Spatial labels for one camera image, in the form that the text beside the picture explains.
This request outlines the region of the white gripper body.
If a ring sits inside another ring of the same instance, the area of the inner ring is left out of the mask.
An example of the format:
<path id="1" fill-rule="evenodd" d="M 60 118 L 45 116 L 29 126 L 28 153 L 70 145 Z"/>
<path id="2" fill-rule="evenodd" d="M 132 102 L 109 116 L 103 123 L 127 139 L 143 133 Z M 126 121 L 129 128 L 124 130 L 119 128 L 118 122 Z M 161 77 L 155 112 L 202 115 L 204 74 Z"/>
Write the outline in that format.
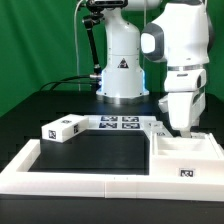
<path id="1" fill-rule="evenodd" d="M 183 138 L 191 137 L 191 127 L 199 125 L 199 118 L 205 109 L 205 92 L 170 92 L 158 101 L 163 113 L 168 113 L 173 130 Z"/>

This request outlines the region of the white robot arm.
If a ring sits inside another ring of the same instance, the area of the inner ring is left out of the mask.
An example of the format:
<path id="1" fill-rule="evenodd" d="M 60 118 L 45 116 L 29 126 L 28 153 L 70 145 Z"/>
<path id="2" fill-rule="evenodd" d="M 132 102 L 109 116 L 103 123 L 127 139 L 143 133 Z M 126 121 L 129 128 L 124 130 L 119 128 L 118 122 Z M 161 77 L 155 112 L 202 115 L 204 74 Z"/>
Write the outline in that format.
<path id="1" fill-rule="evenodd" d="M 171 0 L 163 13 L 143 30 L 125 21 L 123 10 L 143 11 L 162 0 L 84 0 L 90 14 L 83 18 L 92 51 L 94 74 L 101 85 L 97 98 L 132 102 L 149 95 L 139 56 L 167 64 L 167 95 L 159 101 L 171 127 L 191 136 L 205 108 L 204 86 L 209 62 L 211 23 L 206 0 Z"/>

